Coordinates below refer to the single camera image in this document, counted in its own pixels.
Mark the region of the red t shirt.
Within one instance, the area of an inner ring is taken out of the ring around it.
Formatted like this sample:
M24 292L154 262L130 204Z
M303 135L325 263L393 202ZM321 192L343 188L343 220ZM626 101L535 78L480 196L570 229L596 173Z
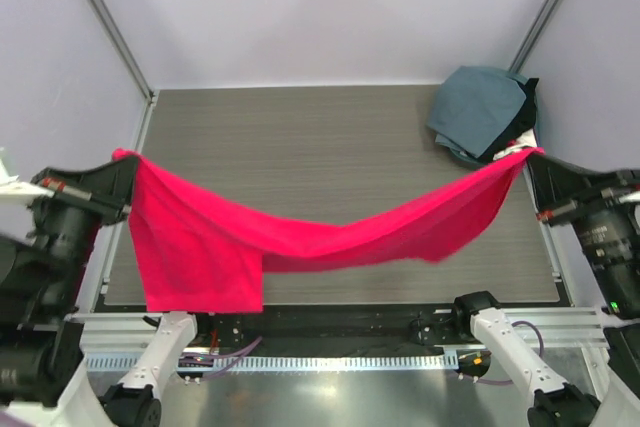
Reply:
M497 217L528 148L387 212L335 225L273 216L227 200L130 150L128 225L153 312L259 313L265 274L316 273L404 259L442 261Z

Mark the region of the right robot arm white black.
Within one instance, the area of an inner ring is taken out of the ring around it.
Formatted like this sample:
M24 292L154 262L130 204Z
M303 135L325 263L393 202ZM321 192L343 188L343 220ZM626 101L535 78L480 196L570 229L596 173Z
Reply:
M608 343L607 393L585 394L559 375L514 331L487 291L460 296L450 319L462 342L480 341L524 396L531 426L636 426L639 423L639 172L596 172L542 153L527 157L540 222L569 225L622 327Z

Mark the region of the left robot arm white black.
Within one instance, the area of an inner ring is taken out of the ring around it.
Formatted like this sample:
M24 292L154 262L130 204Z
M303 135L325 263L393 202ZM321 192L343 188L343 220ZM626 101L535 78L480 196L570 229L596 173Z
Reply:
M205 344L212 320L161 316L136 364L98 396L81 349L76 298L99 230L131 211L139 160L84 171L46 168L25 182L1 170L1 198L25 206L27 241L1 238L1 423L4 426L157 426L161 398L188 344Z

